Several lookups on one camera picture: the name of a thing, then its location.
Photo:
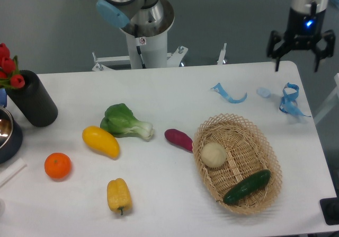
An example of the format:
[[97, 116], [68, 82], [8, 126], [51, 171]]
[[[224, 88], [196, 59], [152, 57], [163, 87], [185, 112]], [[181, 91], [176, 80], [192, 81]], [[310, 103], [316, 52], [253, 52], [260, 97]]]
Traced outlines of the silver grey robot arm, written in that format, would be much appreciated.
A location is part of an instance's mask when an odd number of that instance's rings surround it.
[[[332, 57], [335, 34], [322, 32], [328, 0], [292, 0], [287, 29], [271, 31], [266, 55], [275, 60], [292, 50], [311, 50], [315, 69], [321, 60]], [[174, 22], [174, 11], [167, 0], [98, 0], [96, 9], [111, 26], [126, 35], [131, 68], [178, 67], [187, 48], [167, 52], [167, 32]]]

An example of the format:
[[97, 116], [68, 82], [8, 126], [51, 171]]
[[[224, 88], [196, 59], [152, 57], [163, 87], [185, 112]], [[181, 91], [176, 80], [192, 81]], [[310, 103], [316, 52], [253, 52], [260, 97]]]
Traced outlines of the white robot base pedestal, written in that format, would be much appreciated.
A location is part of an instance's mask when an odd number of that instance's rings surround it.
[[141, 9], [121, 31], [126, 36], [132, 69], [167, 66], [167, 34], [174, 23], [174, 10], [168, 0], [158, 0]]

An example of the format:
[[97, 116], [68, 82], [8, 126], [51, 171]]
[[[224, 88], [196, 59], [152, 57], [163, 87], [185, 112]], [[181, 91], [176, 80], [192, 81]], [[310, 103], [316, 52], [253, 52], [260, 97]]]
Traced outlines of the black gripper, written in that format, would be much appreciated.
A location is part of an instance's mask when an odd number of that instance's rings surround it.
[[[319, 64], [334, 54], [336, 35], [333, 30], [322, 33], [326, 11], [305, 14], [289, 11], [285, 33], [272, 30], [266, 47], [267, 57], [275, 61], [275, 71], [279, 71], [280, 59], [291, 50], [312, 50], [315, 54], [314, 72], [318, 72]], [[317, 44], [324, 40], [326, 46], [320, 49]]]

